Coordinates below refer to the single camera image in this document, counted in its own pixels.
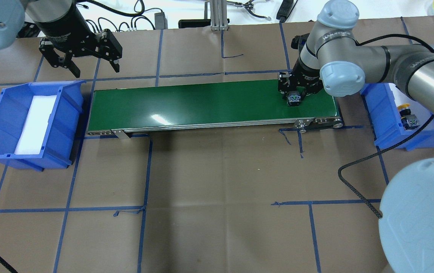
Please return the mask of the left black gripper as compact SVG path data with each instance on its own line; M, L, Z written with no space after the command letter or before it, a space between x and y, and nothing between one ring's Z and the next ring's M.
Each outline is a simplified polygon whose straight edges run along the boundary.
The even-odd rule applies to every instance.
M54 68L68 69L79 79L80 69L72 59L92 55L108 61L115 73L119 73L122 45L115 35L109 29L94 34L77 8L62 9L55 19L46 16L39 20L39 28L46 36L40 41L39 51L47 62Z

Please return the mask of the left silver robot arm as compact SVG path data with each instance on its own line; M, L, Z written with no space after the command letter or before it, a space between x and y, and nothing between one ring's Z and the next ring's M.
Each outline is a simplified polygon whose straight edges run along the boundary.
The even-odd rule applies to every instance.
M73 59L94 56L120 72L122 45L108 29L91 31L76 0L0 0L0 50L14 43L26 15L45 35L39 51L52 67L68 69L79 78Z

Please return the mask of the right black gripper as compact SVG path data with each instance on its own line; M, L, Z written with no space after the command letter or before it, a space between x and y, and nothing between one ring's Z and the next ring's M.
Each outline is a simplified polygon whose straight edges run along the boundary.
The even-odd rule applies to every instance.
M301 99L305 100L307 96L319 93L323 87L323 82L319 79L319 70L310 68L301 59L297 59L291 73L278 74L278 91L281 94L303 88Z

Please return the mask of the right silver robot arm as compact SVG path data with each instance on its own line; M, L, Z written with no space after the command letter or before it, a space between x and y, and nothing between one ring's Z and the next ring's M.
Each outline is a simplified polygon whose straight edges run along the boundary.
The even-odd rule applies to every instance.
M344 169L393 150L416 137L434 119L434 48L413 36L411 45L357 42L352 30L358 8L348 0L325 3L309 34L296 36L300 54L290 73L279 74L278 90L290 106L309 94L325 91L345 97L366 83L394 83L399 91L428 109L431 116L394 146L341 166L338 178L378 218L385 273L434 273L434 158L414 162L387 185L377 209L342 175Z

